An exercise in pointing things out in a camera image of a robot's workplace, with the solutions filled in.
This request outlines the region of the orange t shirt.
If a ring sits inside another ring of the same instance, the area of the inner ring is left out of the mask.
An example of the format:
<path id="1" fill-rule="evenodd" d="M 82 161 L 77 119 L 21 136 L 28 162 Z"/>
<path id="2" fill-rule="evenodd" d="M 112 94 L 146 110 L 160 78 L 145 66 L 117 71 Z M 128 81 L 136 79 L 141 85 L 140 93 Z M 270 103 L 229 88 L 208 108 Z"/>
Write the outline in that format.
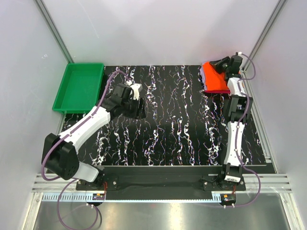
<path id="1" fill-rule="evenodd" d="M 204 90 L 214 91 L 214 90 L 229 90 L 224 80 L 224 73 L 217 73 L 210 65 L 209 62 L 204 62 L 202 64 L 207 88 Z"/>

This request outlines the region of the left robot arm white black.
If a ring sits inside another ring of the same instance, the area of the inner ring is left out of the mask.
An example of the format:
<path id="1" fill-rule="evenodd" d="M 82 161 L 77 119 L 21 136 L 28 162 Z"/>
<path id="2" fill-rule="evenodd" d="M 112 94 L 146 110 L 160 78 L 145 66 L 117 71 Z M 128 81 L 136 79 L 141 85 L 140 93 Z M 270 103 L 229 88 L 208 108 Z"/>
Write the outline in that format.
<path id="1" fill-rule="evenodd" d="M 83 180 L 92 189 L 100 189 L 104 183 L 103 171 L 79 161 L 77 153 L 89 137 L 116 117 L 144 119 L 145 101 L 140 97 L 141 91 L 139 83 L 119 84 L 71 128 L 58 135 L 49 134 L 44 142 L 42 169 L 52 171 L 57 178 Z"/>

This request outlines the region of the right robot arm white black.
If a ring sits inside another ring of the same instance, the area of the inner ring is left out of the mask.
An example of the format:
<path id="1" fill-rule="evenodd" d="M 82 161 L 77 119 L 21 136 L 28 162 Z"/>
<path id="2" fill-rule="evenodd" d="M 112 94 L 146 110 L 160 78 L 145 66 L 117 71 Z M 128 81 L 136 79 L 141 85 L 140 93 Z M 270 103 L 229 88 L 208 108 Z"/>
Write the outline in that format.
<path id="1" fill-rule="evenodd" d="M 245 92 L 240 74 L 242 57 L 243 53 L 237 52 L 231 57 L 210 62 L 217 73 L 224 74 L 224 81 L 231 95 L 230 101 L 224 106 L 224 118 L 228 127 L 227 150 L 222 171 L 215 182 L 220 189 L 228 191 L 243 183 L 242 136 L 253 102 Z"/>

